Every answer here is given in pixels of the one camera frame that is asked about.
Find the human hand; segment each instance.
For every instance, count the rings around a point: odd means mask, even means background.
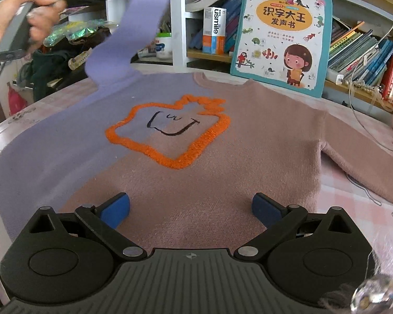
[[[33,51],[42,44],[52,27],[59,22],[59,13],[64,10],[66,3],[62,0],[3,0],[0,3],[0,41],[20,5],[30,1],[40,6],[28,14],[28,21],[32,25],[30,37],[35,43],[31,48]]]

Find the book title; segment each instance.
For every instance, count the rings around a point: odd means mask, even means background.
[[[267,0],[258,5],[256,14],[263,23],[279,30],[305,30],[312,25],[313,18],[301,4],[288,5],[283,0]]]
[[[221,9],[214,9],[214,26],[213,26],[213,32],[214,34],[218,33],[218,30],[221,28],[220,25],[220,14],[221,14]]]

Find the plastic bag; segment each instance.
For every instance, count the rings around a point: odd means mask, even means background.
[[[52,33],[45,38],[43,45],[46,47],[52,47],[59,43],[65,37],[69,41],[80,39],[81,37],[87,37],[97,31],[101,26],[114,26],[115,23],[111,23],[105,20],[90,20],[90,21],[78,21],[78,22],[66,22],[61,25],[57,25],[53,28]]]
[[[19,93],[17,93],[13,88],[9,86],[9,109],[10,115],[15,115],[16,113],[22,111],[24,108],[27,107],[28,102],[23,99]]]

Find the blue gripper pad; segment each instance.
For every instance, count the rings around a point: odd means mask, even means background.
[[[116,229],[120,223],[129,215],[129,197],[126,193],[119,193],[107,201],[109,204],[100,213],[100,219],[112,229]]]
[[[269,228],[287,215],[288,209],[263,193],[257,193],[252,199],[252,213]]]

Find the cartoon fish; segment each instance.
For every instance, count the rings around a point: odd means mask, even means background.
[[[309,6],[308,5],[304,5],[302,2],[301,2],[301,0],[296,0],[296,4],[297,4],[297,6],[302,6],[302,7],[304,7],[304,8],[309,8]]]

